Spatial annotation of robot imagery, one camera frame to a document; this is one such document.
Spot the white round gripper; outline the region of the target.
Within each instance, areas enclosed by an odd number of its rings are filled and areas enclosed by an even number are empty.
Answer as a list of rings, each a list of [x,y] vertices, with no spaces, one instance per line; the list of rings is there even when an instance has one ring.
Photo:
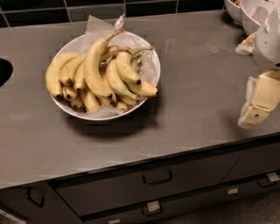
[[[265,19],[255,36],[253,58],[262,68],[280,70],[280,6]],[[261,124],[280,103],[280,73],[266,71],[250,76],[238,126],[244,129]]]

